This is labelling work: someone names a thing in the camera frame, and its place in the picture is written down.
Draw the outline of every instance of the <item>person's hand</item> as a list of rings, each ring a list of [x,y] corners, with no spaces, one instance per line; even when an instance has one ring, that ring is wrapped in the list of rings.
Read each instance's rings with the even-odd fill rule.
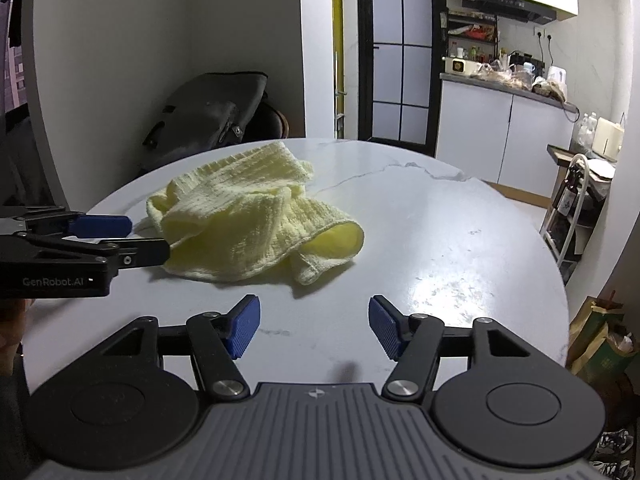
[[[0,375],[14,372],[15,351],[24,335],[25,311],[33,300],[0,300]]]

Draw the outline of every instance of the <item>black door frame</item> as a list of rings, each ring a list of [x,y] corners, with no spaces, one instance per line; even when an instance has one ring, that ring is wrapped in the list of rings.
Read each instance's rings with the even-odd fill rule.
[[[370,140],[435,156],[440,122],[440,101],[444,71],[442,58],[446,56],[446,34],[441,19],[446,20],[447,0],[431,0],[431,90],[429,117],[424,144],[405,140],[380,139],[373,132],[373,0],[358,0],[358,139]]]

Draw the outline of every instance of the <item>metal screw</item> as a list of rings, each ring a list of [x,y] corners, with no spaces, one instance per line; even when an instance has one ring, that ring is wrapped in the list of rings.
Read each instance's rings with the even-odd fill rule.
[[[213,383],[213,391],[219,396],[235,397],[244,392],[244,385],[233,379],[223,379]]]
[[[413,381],[405,381],[403,379],[397,381],[391,381],[386,390],[390,394],[394,394],[398,397],[408,397],[415,395],[418,392],[418,385]]]

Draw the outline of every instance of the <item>towel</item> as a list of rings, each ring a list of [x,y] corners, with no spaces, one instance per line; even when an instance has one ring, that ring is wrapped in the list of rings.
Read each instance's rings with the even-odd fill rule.
[[[311,163],[272,142],[174,178],[146,201],[171,245],[164,268],[178,276],[236,282],[289,260],[313,283],[351,260],[364,231],[346,213],[305,195]]]

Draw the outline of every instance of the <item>blue gripper pad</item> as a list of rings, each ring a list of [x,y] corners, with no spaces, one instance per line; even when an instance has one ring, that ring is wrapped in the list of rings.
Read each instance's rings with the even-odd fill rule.
[[[255,296],[242,312],[231,320],[229,336],[225,339],[225,347],[232,359],[242,357],[259,326],[260,300]]]
[[[126,238],[131,229],[128,216],[82,215],[69,222],[69,234],[78,238]]]
[[[397,361],[407,346],[400,338],[400,327],[375,298],[369,300],[369,326],[389,359]]]

